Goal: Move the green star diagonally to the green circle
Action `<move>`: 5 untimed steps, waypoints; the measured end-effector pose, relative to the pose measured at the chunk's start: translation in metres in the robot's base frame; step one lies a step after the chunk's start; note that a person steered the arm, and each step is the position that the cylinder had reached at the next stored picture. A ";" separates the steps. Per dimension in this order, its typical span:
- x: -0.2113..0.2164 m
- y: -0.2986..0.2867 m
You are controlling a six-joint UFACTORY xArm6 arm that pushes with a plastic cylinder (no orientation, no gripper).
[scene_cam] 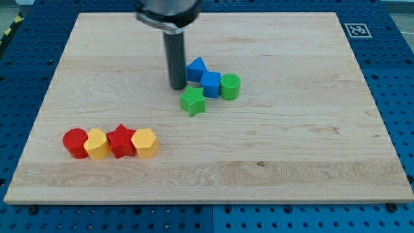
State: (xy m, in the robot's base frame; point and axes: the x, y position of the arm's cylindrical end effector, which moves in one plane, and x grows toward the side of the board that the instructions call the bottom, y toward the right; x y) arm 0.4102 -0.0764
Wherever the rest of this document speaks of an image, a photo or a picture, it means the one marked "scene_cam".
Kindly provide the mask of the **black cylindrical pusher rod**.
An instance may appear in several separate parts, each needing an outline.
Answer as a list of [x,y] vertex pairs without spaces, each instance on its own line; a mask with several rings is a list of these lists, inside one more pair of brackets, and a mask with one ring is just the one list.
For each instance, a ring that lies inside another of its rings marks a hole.
[[165,32],[163,36],[169,85],[174,90],[181,90],[187,86],[184,33],[169,34]]

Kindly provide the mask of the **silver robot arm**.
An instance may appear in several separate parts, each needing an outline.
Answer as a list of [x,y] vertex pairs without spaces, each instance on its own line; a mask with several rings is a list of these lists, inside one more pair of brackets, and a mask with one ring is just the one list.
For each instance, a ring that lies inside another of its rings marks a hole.
[[139,0],[135,4],[136,19],[163,32],[169,85],[174,90],[187,86],[184,31],[200,11],[199,0]]

